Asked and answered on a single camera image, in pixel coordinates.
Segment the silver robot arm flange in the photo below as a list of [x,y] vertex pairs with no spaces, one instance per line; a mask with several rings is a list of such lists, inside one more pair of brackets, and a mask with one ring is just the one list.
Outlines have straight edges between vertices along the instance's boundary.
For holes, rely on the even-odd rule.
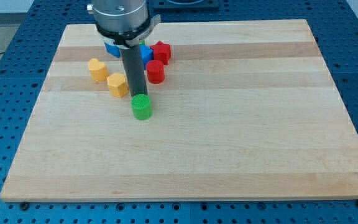
[[160,15],[150,15],[146,0],[91,0],[86,10],[104,43],[120,49],[139,45],[161,23]]

